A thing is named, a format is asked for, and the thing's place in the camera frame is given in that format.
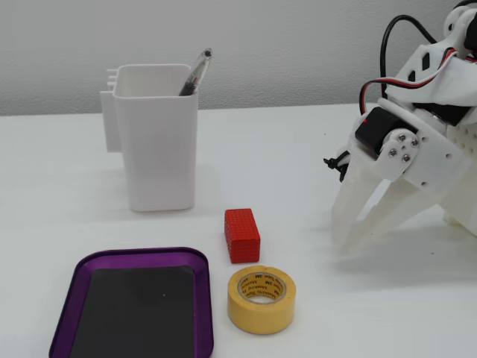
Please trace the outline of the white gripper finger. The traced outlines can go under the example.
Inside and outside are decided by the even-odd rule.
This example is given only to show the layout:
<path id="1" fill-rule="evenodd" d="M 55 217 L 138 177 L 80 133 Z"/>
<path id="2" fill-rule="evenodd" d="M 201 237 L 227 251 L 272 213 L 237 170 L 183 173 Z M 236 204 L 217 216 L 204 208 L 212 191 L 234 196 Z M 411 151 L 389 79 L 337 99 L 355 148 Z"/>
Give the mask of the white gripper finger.
<path id="1" fill-rule="evenodd" d="M 379 202 L 345 237 L 342 250 L 351 253 L 385 235 L 418 213 L 439 204 L 446 193 L 431 193 L 406 180 L 391 183 Z"/>
<path id="2" fill-rule="evenodd" d="M 384 180 L 391 183 L 404 178 L 419 150 L 419 140 L 412 131 L 398 128 L 385 136 L 378 156 L 356 138 L 345 146 L 347 172 L 332 208 L 332 240 L 342 247 L 347 234 L 359 222 L 358 215 L 376 188 Z"/>

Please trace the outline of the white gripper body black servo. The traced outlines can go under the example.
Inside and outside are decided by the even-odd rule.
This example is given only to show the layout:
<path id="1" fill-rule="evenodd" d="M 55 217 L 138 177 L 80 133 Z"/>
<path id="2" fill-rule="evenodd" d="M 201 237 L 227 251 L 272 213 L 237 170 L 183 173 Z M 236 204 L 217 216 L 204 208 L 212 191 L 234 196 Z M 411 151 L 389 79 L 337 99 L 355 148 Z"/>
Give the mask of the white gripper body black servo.
<path id="1" fill-rule="evenodd" d="M 422 115 L 381 99 L 357 125 L 354 158 L 378 178 L 403 179 L 441 196 L 465 173 L 470 159 Z"/>

